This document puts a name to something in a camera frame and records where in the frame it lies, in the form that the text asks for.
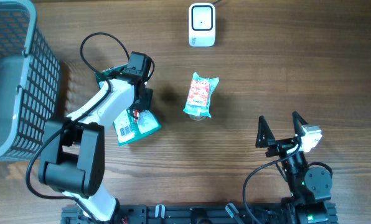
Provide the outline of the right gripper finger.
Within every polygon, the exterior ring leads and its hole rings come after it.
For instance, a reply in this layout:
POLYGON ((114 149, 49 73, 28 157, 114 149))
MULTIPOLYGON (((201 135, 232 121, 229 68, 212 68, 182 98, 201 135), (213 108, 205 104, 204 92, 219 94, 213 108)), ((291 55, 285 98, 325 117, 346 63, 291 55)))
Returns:
POLYGON ((256 137, 256 147, 270 147, 275 144, 275 137, 263 115, 258 120, 258 134, 256 137))
POLYGON ((304 120, 297 111, 292 112, 292 117, 293 117, 294 132, 298 136, 302 136, 304 134, 303 125, 307 125, 308 124, 307 121, 304 120))

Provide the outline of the green white gloves package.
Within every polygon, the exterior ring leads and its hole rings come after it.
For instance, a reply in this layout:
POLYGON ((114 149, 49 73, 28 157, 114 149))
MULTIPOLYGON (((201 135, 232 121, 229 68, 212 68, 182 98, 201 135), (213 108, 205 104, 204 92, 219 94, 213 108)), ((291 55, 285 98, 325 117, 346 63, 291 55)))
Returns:
POLYGON ((130 106, 142 97, 147 88, 150 72, 135 74, 127 64, 96 72, 100 96, 106 96, 96 109, 98 123, 108 129, 113 126, 118 144, 139 141, 156 131, 161 125, 149 110, 131 110, 130 106))

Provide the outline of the teal wet wipes pack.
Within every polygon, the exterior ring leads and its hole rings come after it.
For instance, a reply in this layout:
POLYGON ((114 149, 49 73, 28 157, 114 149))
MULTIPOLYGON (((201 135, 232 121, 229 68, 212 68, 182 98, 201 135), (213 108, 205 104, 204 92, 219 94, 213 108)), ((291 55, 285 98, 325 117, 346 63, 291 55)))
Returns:
POLYGON ((188 115, 195 115, 195 116, 205 116, 211 118, 210 114, 210 101, 213 92, 215 91, 218 83, 219 83, 219 77, 216 78, 205 78, 205 77, 200 77, 197 72, 194 72, 192 75, 192 80, 201 80, 201 79, 208 79, 210 83, 210 93, 209 93, 209 98, 208 98, 208 103, 207 106, 192 106, 187 104, 187 100, 185 103, 185 107, 183 109, 183 112, 188 114, 188 115))

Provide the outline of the red white tissue pack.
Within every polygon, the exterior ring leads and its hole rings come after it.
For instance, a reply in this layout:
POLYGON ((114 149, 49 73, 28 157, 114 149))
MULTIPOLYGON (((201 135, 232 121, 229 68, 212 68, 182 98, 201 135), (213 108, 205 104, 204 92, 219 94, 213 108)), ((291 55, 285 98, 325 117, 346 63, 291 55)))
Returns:
POLYGON ((207 106, 210 93, 210 83, 208 79, 192 80, 187 104, 192 106, 207 106))

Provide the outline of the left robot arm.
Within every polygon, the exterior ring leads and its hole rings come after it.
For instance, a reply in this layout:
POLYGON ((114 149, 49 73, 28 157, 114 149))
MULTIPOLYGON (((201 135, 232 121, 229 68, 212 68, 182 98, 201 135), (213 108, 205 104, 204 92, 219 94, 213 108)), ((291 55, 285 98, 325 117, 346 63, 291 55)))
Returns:
POLYGON ((83 107, 45 126, 40 149, 39 182, 73 200, 91 223, 126 223, 120 203, 102 184, 105 171, 105 131, 124 111, 138 119, 151 106, 146 88, 154 68, 151 57, 132 52, 120 71, 103 75, 105 83, 83 107))

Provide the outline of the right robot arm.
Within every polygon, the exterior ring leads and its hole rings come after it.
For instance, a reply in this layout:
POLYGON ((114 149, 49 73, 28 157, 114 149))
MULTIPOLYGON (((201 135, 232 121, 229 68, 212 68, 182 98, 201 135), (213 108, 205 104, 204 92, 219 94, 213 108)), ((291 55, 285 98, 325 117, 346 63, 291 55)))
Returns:
POLYGON ((276 166, 288 184, 291 196, 281 200, 280 207, 288 223, 329 223, 331 168, 322 162, 308 162, 311 152, 322 138, 322 130, 309 124, 297 112, 292 113, 294 136, 276 139, 264 116, 258 120, 256 147, 266 148, 266 157, 277 157, 276 166))

